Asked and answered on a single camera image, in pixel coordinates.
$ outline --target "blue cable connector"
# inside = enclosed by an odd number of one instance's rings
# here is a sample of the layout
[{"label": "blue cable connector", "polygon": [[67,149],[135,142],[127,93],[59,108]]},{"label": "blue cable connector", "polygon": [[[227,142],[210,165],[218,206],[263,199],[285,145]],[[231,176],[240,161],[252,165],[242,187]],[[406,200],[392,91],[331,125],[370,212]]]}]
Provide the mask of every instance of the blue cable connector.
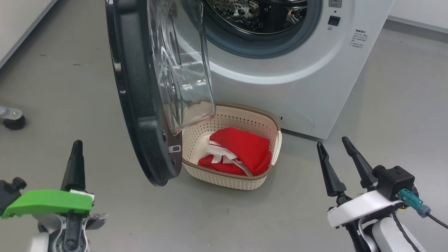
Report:
[{"label": "blue cable connector", "polygon": [[426,217],[426,214],[431,212],[431,208],[429,208],[427,205],[423,205],[423,200],[418,198],[408,189],[401,189],[398,193],[398,199],[403,201],[405,205],[408,205],[415,209],[422,218]]}]

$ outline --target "front-loading washing machine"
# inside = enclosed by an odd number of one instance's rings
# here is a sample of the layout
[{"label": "front-loading washing machine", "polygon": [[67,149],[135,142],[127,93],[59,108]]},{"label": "front-loading washing machine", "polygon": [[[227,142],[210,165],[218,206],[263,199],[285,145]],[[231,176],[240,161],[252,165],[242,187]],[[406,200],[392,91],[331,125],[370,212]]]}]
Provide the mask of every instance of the front-loading washing machine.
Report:
[{"label": "front-loading washing machine", "polygon": [[146,176],[177,176],[181,130],[215,103],[326,139],[393,3],[107,0],[116,84]]}]

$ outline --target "green plastic part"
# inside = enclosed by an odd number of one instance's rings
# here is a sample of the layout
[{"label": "green plastic part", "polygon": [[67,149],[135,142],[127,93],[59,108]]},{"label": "green plastic part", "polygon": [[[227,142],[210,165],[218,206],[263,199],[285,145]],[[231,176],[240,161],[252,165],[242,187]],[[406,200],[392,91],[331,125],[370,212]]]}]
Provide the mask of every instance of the green plastic part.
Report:
[{"label": "green plastic part", "polygon": [[3,213],[2,219],[14,215],[42,213],[74,213],[85,214],[92,210],[92,198],[87,195],[59,190],[27,191]]}]

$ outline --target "white fabric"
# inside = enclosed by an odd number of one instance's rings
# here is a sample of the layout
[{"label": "white fabric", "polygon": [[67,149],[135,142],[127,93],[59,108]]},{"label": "white fabric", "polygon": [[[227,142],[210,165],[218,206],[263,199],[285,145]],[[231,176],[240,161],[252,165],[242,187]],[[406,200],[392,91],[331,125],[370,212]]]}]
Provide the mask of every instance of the white fabric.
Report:
[{"label": "white fabric", "polygon": [[213,160],[211,161],[212,164],[218,164],[221,161],[223,162],[223,164],[234,163],[241,170],[243,170],[248,177],[253,177],[249,169],[243,164],[241,160],[238,159],[238,157],[233,152],[231,152],[230,150],[223,147],[217,142],[210,141],[210,136],[206,136],[204,138],[207,139],[208,145],[198,150],[202,152],[201,158],[213,155]]}]

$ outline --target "washing machine door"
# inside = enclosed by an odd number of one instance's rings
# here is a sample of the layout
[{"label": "washing machine door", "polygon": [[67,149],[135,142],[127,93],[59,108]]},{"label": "washing machine door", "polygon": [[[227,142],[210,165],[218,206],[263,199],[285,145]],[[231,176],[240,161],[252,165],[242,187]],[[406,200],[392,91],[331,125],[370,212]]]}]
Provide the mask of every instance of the washing machine door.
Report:
[{"label": "washing machine door", "polygon": [[[188,7],[195,23],[179,39]],[[146,177],[164,186],[182,166],[182,129],[212,118],[200,0],[106,0],[112,63],[123,115]]]}]

